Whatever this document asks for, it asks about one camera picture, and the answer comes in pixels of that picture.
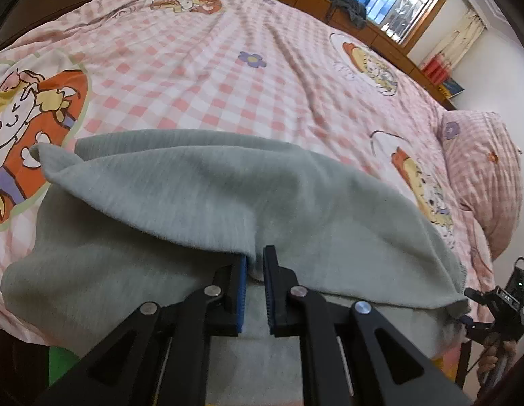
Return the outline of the person's right hand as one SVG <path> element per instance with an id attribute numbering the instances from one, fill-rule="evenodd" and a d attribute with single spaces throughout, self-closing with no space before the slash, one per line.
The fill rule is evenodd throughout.
<path id="1" fill-rule="evenodd" d="M 480 385 L 484 385 L 487 378 L 487 374 L 493 371 L 497 365 L 497 349 L 499 345 L 503 345 L 505 354 L 508 358 L 506 368 L 512 366 L 516 357 L 517 343 L 516 341 L 504 341 L 501 342 L 499 335 L 491 334 L 489 335 L 483 343 L 484 350 L 481 353 L 478 368 L 477 368 L 477 379 Z"/>

